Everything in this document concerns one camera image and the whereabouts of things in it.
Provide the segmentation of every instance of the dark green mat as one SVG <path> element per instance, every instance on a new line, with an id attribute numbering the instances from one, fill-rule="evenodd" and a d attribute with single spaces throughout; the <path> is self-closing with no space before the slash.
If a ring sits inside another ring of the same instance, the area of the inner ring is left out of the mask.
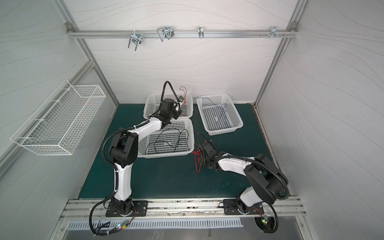
<path id="1" fill-rule="evenodd" d="M 209 136 L 204 130 L 199 109 L 194 105 L 191 120 L 195 131 L 213 139 L 218 151 L 245 157 L 262 153 L 270 157 L 252 105 L 236 104 L 236 108 L 244 126 L 235 132 Z M 131 127 L 144 121 L 143 109 L 144 104 L 120 104 L 107 135 L 118 127 Z M 79 198 L 106 197 L 113 191 L 113 179 L 113 168 L 103 161 L 99 152 Z M 131 188 L 134 198 L 236 197 L 248 186 L 250 184 L 245 176 L 233 172 L 216 172 L 202 167 L 197 173 L 194 154 L 137 158 L 132 167 Z"/>

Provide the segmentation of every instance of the white wire mesh basket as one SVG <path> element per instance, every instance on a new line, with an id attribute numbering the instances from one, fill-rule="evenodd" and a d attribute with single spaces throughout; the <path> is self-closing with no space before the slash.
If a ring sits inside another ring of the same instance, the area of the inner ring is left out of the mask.
<path id="1" fill-rule="evenodd" d="M 170 98 L 176 101 L 175 95 L 173 94 L 164 94 L 164 98 Z M 149 119 L 148 116 L 151 115 L 154 111 L 160 106 L 161 93 L 151 93 L 147 97 L 147 101 L 144 106 L 143 117 Z M 193 99 L 192 94 L 187 93 L 185 97 L 185 104 L 181 106 L 181 115 L 180 117 L 190 118 L 193 114 Z"/>
<path id="2" fill-rule="evenodd" d="M 234 132 L 243 126 L 243 120 L 226 93 L 200 96 L 196 103 L 204 129 L 211 136 Z"/>
<path id="3" fill-rule="evenodd" d="M 139 142 L 137 157 L 173 157 L 188 155 L 194 150 L 195 138 L 189 118 L 172 119 L 163 129 Z"/>
<path id="4" fill-rule="evenodd" d="M 50 108 L 51 96 L 11 137 L 11 141 L 37 155 L 72 155 L 93 117 L 104 101 L 105 94 L 98 85 L 72 86 L 65 80 L 54 93 L 63 91 Z"/>

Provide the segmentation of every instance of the black mounting plate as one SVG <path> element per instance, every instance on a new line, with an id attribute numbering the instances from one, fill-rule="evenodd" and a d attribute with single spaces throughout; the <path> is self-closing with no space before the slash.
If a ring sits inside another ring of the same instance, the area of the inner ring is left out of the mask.
<path id="1" fill-rule="evenodd" d="M 136 208 L 136 217 L 144 217 L 147 214 L 148 201 L 132 201 L 134 208 Z M 133 217 L 135 213 L 132 211 L 128 216 L 123 212 L 112 206 L 111 203 L 108 205 L 106 217 Z"/>
<path id="2" fill-rule="evenodd" d="M 245 214 L 240 213 L 239 210 L 237 210 L 236 199 L 224 199 L 223 203 L 224 203 L 224 214 L 225 215 L 245 215 Z M 261 203 L 256 203 L 255 205 L 253 205 L 253 207 L 255 207 L 257 210 L 259 210 L 262 214 L 264 213 L 263 205 Z M 253 207 L 251 207 L 251 211 L 247 215 L 259 215 L 260 214 L 258 211 L 253 209 Z"/>

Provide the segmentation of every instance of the electrical connector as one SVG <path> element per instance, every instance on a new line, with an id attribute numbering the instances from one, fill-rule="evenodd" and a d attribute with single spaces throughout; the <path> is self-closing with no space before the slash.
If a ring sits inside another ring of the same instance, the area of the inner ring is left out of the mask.
<path id="1" fill-rule="evenodd" d="M 121 230 L 121 229 L 124 229 L 128 224 L 129 224 L 129 220 L 125 220 L 124 222 L 118 224 L 118 226 L 116 227 L 116 230 Z"/>
<path id="2" fill-rule="evenodd" d="M 267 225 L 268 224 L 268 220 L 269 220 L 269 217 L 267 216 L 264 216 L 263 220 L 262 220 L 262 223 Z"/>

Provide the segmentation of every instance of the black wire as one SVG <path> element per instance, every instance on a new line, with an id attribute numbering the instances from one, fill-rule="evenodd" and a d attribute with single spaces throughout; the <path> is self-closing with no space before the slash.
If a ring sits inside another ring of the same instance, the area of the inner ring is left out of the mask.
<path id="1" fill-rule="evenodd" d="M 227 207 L 232 208 L 232 209 L 236 209 L 236 208 L 237 208 L 237 206 L 231 206 L 231 205 L 226 204 L 225 202 L 219 202 L 219 203 L 218 203 L 218 206 L 219 206 L 220 208 L 224 208 L 224 206 L 227 206 Z"/>
<path id="2" fill-rule="evenodd" d="M 110 224 L 111 222 L 107 222 L 107 223 L 104 223 L 102 224 L 101 226 L 95 228 L 95 231 L 97 230 L 96 233 L 99 233 L 99 230 L 101 230 L 103 227 L 107 227 L 108 224 Z"/>
<path id="3" fill-rule="evenodd" d="M 144 125 L 146 125 L 147 123 L 149 123 L 149 120 L 139 124 L 136 126 L 136 128 L 138 127 L 142 127 Z M 115 170 L 115 189 L 113 191 L 113 193 L 106 197 L 104 200 L 96 203 L 92 209 L 91 209 L 91 212 L 89 213 L 89 228 L 91 229 L 91 232 L 94 234 L 94 235 L 98 235 L 98 236 L 105 236 L 105 235 L 108 235 L 107 233 L 97 233 L 95 231 L 95 229 L 93 228 L 93 224 L 92 224 L 92 214 L 93 214 L 93 211 L 95 210 L 95 208 L 100 205 L 100 204 L 103 204 L 105 203 L 106 201 L 108 201 L 109 199 L 111 199 L 115 193 L 117 192 L 118 190 L 118 187 L 119 187 L 119 174 L 118 174 L 118 168 L 116 167 L 116 165 L 111 162 L 110 160 L 108 160 L 108 158 L 106 157 L 105 155 L 105 146 L 107 145 L 107 142 L 116 134 L 118 133 L 122 133 L 122 132 L 125 132 L 125 131 L 129 131 L 129 130 L 134 130 L 135 128 L 134 127 L 128 127 L 128 128 L 123 128 L 123 129 L 119 129 L 115 132 L 113 132 L 111 135 L 109 135 L 105 140 L 104 142 L 102 143 L 101 145 L 101 148 L 100 148 L 100 152 L 101 152 L 101 157 L 103 158 L 104 161 L 106 161 L 109 165 L 111 165 L 113 167 L 113 169 Z M 112 229 L 109 234 L 112 234 L 112 233 L 115 233 L 115 232 L 118 232 L 119 230 L 116 230 L 116 229 Z"/>
<path id="4" fill-rule="evenodd" d="M 172 146 L 169 142 L 166 142 L 166 141 L 162 141 L 162 140 L 159 140 L 159 141 L 158 141 L 159 136 L 160 136 L 163 132 L 165 132 L 165 131 L 167 131 L 167 130 L 170 130 L 170 129 L 175 129 L 175 130 L 178 130 L 178 131 L 179 131 L 179 138 L 178 138 L 177 144 L 176 144 L 175 146 Z M 183 131 L 186 131 L 186 132 L 187 132 L 187 138 L 180 138 L 180 137 L 181 137 L 181 133 L 182 133 Z M 164 130 L 157 136 L 157 138 L 156 138 L 156 140 L 155 140 L 154 142 L 151 142 L 151 143 L 149 143 L 149 144 L 147 145 L 147 147 L 145 148 L 144 154 L 147 154 L 147 149 L 148 149 L 149 145 L 151 145 L 151 144 L 155 144 L 155 152 L 156 152 L 156 154 L 158 154 L 158 153 L 157 153 L 157 149 L 156 149 L 156 143 L 158 143 L 158 142 L 164 142 L 164 143 L 168 144 L 169 146 L 174 147 L 174 151 L 173 151 L 173 152 L 176 152 L 176 149 L 177 149 L 178 146 L 180 145 L 180 141 L 181 141 L 181 140 L 188 140 L 188 138 L 189 138 L 189 132 L 187 131 L 187 129 L 183 129 L 182 131 L 180 131 L 180 130 L 177 129 L 177 128 L 168 128 L 168 129 L 164 129 Z"/>
<path id="5" fill-rule="evenodd" d="M 173 87 L 172 87 L 171 83 L 170 83 L 169 81 L 166 81 L 166 82 L 164 83 L 163 91 L 162 91 L 162 93 L 161 93 L 161 99 L 160 99 L 160 105 L 159 105 L 159 108 L 158 108 L 154 113 L 152 113 L 152 114 L 150 115 L 150 117 L 151 117 L 152 115 L 154 115 L 155 113 L 157 113 L 157 112 L 160 110 L 160 108 L 161 108 L 161 103 L 163 102 L 164 92 L 165 92 L 165 90 L 166 90 L 167 83 L 169 84 L 169 86 L 170 86 L 170 88 L 171 88 L 173 94 L 175 95 L 176 100 L 178 99 L 178 97 L 177 97 L 177 95 L 176 95 L 176 93 L 175 93 L 175 90 L 173 90 Z"/>
<path id="6" fill-rule="evenodd" d="M 275 225 L 273 226 L 272 230 L 264 229 L 263 231 L 265 233 L 274 233 L 275 231 L 277 231 L 277 228 L 279 227 L 279 219 L 277 218 L 277 213 L 276 213 L 275 209 L 273 208 L 273 206 L 271 204 L 269 204 L 269 203 L 266 203 L 266 204 L 268 204 L 271 207 L 272 211 L 273 211 L 274 219 L 275 219 Z"/>
<path id="7" fill-rule="evenodd" d="M 213 144 L 212 144 L 212 141 L 209 140 L 204 134 L 202 134 L 201 132 L 198 132 L 198 133 L 197 133 L 197 135 L 196 135 L 196 138 L 197 138 L 197 145 L 199 146 L 199 148 L 200 148 L 200 152 L 201 152 L 201 154 L 203 155 L 204 164 L 205 164 L 208 168 L 210 168 L 209 165 L 207 164 L 207 160 L 206 160 L 206 157 L 205 157 L 204 149 L 203 149 L 203 147 L 200 145 L 199 135 L 202 135 L 202 136 L 207 140 L 207 142 L 209 142 L 209 144 L 210 144 L 211 146 L 213 146 Z"/>

